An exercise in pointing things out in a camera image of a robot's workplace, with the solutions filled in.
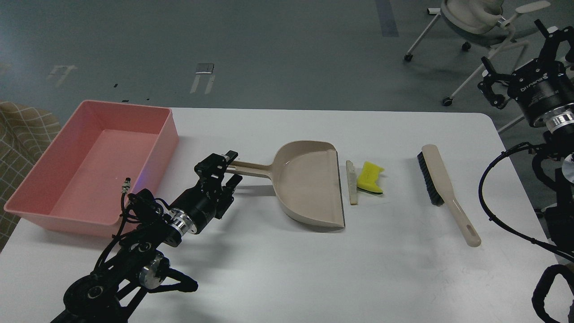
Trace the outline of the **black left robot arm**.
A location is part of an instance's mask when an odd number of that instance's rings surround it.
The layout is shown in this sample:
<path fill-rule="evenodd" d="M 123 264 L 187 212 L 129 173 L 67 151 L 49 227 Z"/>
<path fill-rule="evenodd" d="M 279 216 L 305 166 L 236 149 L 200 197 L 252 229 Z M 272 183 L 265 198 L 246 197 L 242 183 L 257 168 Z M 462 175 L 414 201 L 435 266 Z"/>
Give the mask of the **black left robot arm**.
<path fill-rule="evenodd" d="M 221 219 L 234 201 L 242 176 L 223 182 L 235 151 L 211 154 L 195 166 L 197 184 L 171 204 L 150 190 L 128 193 L 122 187 L 121 223 L 90 274 L 67 288 L 64 310 L 55 323 L 126 323 L 150 293 L 195 292 L 198 283 L 170 265 L 158 250 L 178 247 L 185 234 L 199 234 L 209 222 Z"/>

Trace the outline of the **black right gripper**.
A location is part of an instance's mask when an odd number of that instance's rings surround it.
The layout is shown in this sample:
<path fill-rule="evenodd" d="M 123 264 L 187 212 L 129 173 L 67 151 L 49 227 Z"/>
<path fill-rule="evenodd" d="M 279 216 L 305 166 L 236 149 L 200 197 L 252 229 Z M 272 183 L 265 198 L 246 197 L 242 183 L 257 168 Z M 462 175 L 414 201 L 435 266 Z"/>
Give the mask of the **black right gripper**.
<path fill-rule="evenodd" d="M 505 108 L 510 98 L 515 100 L 530 127 L 547 127 L 550 131 L 572 127 L 574 88 L 565 65 L 556 57 L 560 44 L 567 42 L 570 48 L 563 61 L 567 68 L 573 66 L 574 29 L 567 26 L 548 31 L 540 20 L 535 20 L 535 25 L 545 38 L 539 56 L 510 73 L 497 72 L 487 57 L 481 57 L 486 75 L 478 83 L 478 89 L 497 109 Z M 510 98 L 496 94 L 495 83 L 507 86 Z"/>

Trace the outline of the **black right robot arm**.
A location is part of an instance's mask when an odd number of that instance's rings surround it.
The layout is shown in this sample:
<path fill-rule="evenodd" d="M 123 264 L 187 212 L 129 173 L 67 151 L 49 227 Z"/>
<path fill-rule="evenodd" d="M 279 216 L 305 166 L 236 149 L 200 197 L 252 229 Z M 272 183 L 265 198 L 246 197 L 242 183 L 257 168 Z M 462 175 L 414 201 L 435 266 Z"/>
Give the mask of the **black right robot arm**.
<path fill-rule="evenodd" d="M 486 168 L 479 182 L 479 201 L 490 221 L 532 244 L 554 253 L 567 265 L 558 264 L 544 270 L 531 298 L 537 316 L 544 323 L 554 323 L 545 310 L 545 299 L 555 278 L 560 275 L 573 286 L 573 83 L 567 75 L 573 66 L 573 49 L 557 60 L 561 43 L 573 45 L 573 28 L 549 31 L 540 20 L 535 25 L 545 41 L 538 57 L 510 74 L 496 72 L 488 58 L 482 57 L 486 75 L 478 84 L 490 105 L 501 109 L 514 100 L 530 127 L 545 127 L 544 142 L 523 142 L 503 151 Z M 487 206 L 483 197 L 485 179 L 500 161 L 522 151 L 533 155 L 531 167 L 535 177 L 556 194 L 553 205 L 535 210 L 549 235 L 549 242 L 529 237 L 504 223 Z"/>

